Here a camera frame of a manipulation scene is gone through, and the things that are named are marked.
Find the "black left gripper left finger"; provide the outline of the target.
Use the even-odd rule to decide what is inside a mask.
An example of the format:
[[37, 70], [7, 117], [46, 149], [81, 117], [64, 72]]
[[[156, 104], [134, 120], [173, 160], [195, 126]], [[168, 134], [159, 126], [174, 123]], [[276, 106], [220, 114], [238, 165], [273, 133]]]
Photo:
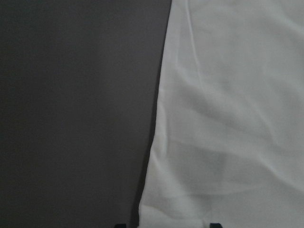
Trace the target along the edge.
[[126, 224], [115, 224], [114, 228], [126, 228]]

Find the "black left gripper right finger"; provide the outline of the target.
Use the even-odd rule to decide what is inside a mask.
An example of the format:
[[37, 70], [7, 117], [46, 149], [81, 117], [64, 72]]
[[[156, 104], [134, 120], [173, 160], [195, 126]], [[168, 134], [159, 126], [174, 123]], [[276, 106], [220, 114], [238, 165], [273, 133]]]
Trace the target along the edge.
[[209, 228], [221, 228], [221, 224], [220, 223], [210, 223]]

